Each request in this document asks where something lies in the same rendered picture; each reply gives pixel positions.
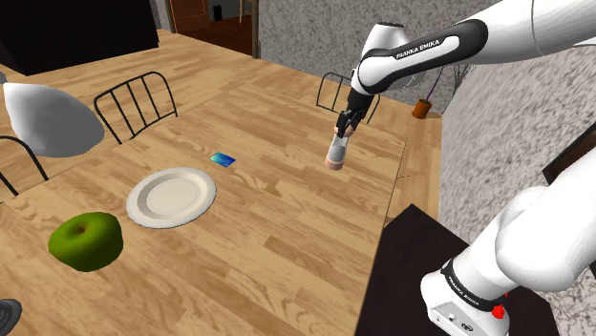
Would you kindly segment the brown wooden door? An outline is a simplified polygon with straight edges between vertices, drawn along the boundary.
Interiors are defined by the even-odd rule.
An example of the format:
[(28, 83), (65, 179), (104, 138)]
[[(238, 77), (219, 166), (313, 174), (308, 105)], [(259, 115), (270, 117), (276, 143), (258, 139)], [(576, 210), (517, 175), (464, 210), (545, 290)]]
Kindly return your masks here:
[(177, 33), (193, 32), (210, 26), (208, 0), (169, 0)]

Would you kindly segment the white plate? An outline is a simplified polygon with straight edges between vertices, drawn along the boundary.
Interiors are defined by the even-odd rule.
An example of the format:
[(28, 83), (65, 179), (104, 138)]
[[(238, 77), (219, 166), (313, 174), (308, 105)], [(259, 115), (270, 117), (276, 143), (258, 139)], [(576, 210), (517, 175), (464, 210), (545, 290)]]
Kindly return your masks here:
[(214, 179), (204, 171), (176, 167), (158, 171), (129, 193), (129, 218), (150, 229), (185, 225), (203, 215), (217, 195)]

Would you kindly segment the wooden table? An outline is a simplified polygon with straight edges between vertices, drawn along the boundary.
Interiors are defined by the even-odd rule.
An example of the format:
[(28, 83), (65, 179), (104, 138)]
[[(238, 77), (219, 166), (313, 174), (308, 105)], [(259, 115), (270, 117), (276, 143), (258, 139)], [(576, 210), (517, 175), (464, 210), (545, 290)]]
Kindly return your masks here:
[[(0, 205), (0, 298), (23, 306), (12, 336), (352, 336), (404, 140), (362, 125), (331, 171), (334, 121), (245, 84)], [(177, 166), (215, 180), (213, 205), (172, 229), (134, 223), (130, 191)], [(80, 273), (48, 241), (91, 211), (118, 218), (124, 248)]]

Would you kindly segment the orange plant pot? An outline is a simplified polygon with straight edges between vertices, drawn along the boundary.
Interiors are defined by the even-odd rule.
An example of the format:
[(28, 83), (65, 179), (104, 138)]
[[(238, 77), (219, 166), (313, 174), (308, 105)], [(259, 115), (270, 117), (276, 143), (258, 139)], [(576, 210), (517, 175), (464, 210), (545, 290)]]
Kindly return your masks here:
[(439, 70), (436, 81), (435, 81), (432, 89), (429, 91), (429, 93), (424, 98), (420, 98), (416, 102), (415, 107), (412, 111), (412, 116), (414, 116), (415, 118), (424, 119), (427, 116), (427, 114), (430, 112), (430, 110), (433, 106), (433, 102), (430, 100), (430, 98), (436, 88), (438, 81), (440, 80), (440, 78), (442, 76), (443, 71), (444, 71), (444, 68), (441, 68)]

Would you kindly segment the dark cabinet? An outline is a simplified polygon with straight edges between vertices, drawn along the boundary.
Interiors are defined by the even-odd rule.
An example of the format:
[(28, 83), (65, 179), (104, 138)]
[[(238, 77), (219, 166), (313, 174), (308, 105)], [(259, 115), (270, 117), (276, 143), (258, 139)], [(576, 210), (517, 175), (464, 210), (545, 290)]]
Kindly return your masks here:
[(0, 64), (23, 75), (158, 45), (149, 0), (0, 0)]

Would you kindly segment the green apple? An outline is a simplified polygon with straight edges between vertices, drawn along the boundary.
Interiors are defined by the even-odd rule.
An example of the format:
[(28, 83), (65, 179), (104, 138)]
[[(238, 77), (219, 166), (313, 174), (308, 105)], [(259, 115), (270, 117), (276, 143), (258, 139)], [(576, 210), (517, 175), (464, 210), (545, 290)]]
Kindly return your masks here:
[(77, 271), (96, 271), (115, 261), (123, 250), (119, 221), (104, 212), (77, 215), (52, 232), (48, 250)]

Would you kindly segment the dark robot stand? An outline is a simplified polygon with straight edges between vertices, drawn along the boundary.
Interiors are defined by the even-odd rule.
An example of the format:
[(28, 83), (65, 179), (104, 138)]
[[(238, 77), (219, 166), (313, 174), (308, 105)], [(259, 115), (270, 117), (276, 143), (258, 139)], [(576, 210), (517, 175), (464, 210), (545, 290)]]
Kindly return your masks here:
[[(354, 336), (449, 336), (429, 320), (420, 281), (467, 246), (409, 205), (382, 230)], [(550, 304), (536, 293), (517, 288), (505, 307), (509, 336), (560, 336)]]

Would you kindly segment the dark grey ridged object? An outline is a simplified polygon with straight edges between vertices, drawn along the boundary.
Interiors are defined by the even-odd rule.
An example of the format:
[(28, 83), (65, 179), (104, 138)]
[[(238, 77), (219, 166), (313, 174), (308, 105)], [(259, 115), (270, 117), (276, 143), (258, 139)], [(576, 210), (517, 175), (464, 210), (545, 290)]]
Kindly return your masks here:
[(18, 323), (22, 305), (15, 299), (0, 299), (0, 336), (7, 336)]

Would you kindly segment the pink and grey hourglass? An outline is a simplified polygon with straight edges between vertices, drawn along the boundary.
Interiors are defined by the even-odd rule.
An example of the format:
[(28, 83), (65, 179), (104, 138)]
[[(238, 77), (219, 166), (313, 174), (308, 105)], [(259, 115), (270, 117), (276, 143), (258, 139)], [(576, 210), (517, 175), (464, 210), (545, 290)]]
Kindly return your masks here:
[(340, 137), (338, 135), (338, 129), (334, 128), (334, 137), (325, 159), (325, 165), (329, 169), (340, 170), (342, 168), (347, 153), (348, 142), (353, 132), (354, 129), (352, 126), (349, 126), (344, 135)]

